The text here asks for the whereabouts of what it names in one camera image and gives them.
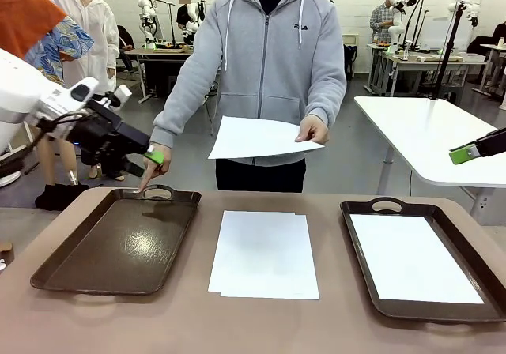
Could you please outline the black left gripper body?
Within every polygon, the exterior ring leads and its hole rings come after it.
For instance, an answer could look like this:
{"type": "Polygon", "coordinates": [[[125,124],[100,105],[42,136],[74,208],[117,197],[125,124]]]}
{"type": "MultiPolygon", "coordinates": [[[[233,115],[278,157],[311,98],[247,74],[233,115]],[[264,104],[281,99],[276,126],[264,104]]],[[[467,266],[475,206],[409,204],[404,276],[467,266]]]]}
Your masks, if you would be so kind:
{"type": "Polygon", "coordinates": [[[85,164],[124,164],[127,155],[143,155],[149,135],[125,123],[99,103],[87,103],[88,113],[73,124],[66,140],[77,145],[85,164]]]}

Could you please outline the person's right hand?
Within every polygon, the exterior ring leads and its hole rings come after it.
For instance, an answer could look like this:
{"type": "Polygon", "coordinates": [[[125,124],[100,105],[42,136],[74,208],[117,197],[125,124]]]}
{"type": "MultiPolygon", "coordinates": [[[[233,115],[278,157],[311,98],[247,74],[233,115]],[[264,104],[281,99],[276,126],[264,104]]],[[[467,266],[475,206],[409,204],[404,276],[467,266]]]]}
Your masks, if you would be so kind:
{"type": "Polygon", "coordinates": [[[166,174],[172,161],[171,148],[157,143],[152,143],[152,146],[155,152],[163,156],[164,161],[158,164],[149,158],[144,158],[145,171],[138,186],[138,191],[143,191],[152,179],[166,174]]]}

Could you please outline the person's left hand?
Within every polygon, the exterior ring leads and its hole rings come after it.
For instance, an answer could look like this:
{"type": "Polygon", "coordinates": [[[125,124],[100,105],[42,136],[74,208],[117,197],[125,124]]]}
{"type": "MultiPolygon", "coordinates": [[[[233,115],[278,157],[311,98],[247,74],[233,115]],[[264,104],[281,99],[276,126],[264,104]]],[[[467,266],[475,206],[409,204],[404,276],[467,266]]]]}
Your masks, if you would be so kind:
{"type": "Polygon", "coordinates": [[[325,145],[329,141],[329,130],[327,125],[317,116],[308,115],[300,122],[300,132],[296,142],[312,141],[325,145]]]}

